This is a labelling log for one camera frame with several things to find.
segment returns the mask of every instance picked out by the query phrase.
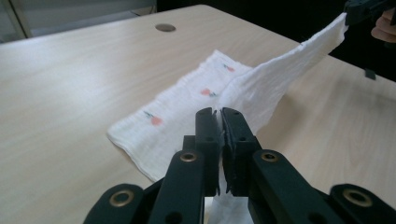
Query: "brass screw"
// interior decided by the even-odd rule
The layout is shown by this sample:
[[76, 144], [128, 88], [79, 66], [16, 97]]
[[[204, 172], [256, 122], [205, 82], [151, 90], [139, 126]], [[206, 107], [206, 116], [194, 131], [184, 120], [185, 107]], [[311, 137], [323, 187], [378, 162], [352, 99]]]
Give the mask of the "brass screw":
[[373, 205], [373, 201], [367, 194], [356, 189], [344, 189], [343, 196], [351, 203], [361, 207], [370, 207]]
[[195, 161], [197, 156], [194, 153], [186, 152], [180, 156], [182, 161]]
[[276, 154], [273, 154], [270, 152], [264, 152], [264, 153], [262, 153], [262, 159], [264, 161], [274, 162], [274, 161], [278, 160], [278, 156]]
[[[119, 197], [121, 194], [126, 194], [128, 198], [124, 201], [118, 200], [117, 197]], [[111, 195], [110, 204], [115, 207], [123, 207], [124, 205], [130, 203], [133, 199], [134, 193], [129, 189], [123, 189]]]

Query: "white cloth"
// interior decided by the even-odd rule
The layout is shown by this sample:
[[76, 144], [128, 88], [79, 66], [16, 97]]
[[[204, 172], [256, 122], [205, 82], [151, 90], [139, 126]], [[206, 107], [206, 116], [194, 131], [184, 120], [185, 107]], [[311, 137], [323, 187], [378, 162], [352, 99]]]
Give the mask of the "white cloth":
[[[111, 126], [108, 138], [127, 152], [143, 174], [157, 181], [164, 177], [175, 152], [181, 150], [183, 136], [195, 135], [195, 113], [203, 108], [236, 109], [255, 134], [269, 121], [290, 83], [344, 40], [345, 17], [341, 14], [297, 48], [255, 68], [216, 50], [154, 101]], [[216, 211], [222, 215], [211, 214], [210, 223], [251, 222], [241, 199], [227, 198], [224, 193], [222, 197], [214, 202], [221, 205]], [[238, 219], [224, 219], [232, 215]]]

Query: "light wood tabletop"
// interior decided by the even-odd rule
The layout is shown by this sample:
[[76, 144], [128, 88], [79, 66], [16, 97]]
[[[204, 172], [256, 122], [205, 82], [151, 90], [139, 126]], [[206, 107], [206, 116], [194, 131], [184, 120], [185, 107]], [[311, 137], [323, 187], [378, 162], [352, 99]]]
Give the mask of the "light wood tabletop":
[[[206, 6], [0, 45], [0, 223], [82, 223], [107, 189], [146, 188], [107, 139], [113, 123], [215, 49], [256, 66], [297, 45]], [[396, 207], [395, 127], [395, 83], [327, 57], [290, 86], [257, 136], [313, 187], [352, 183]]]

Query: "wooden table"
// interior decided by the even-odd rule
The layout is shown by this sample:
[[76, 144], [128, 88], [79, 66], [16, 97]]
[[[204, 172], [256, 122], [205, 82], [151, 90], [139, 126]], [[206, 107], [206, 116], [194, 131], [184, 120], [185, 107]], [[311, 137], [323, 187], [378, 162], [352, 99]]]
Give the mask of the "wooden table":
[[[0, 45], [0, 223], [82, 223], [107, 189], [149, 186], [107, 139], [111, 124], [215, 49], [255, 66], [297, 44], [197, 6]], [[395, 83], [327, 57], [292, 84], [258, 138], [315, 188], [348, 182], [396, 207], [395, 112]]]

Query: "human hand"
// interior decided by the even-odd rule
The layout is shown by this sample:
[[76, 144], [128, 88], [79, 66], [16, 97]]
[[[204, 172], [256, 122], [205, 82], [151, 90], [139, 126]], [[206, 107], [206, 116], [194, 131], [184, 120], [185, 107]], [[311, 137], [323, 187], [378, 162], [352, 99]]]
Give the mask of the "human hand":
[[382, 13], [382, 16], [375, 23], [375, 28], [372, 30], [372, 36], [374, 38], [389, 43], [396, 43], [396, 25], [390, 25], [394, 12], [395, 8]]

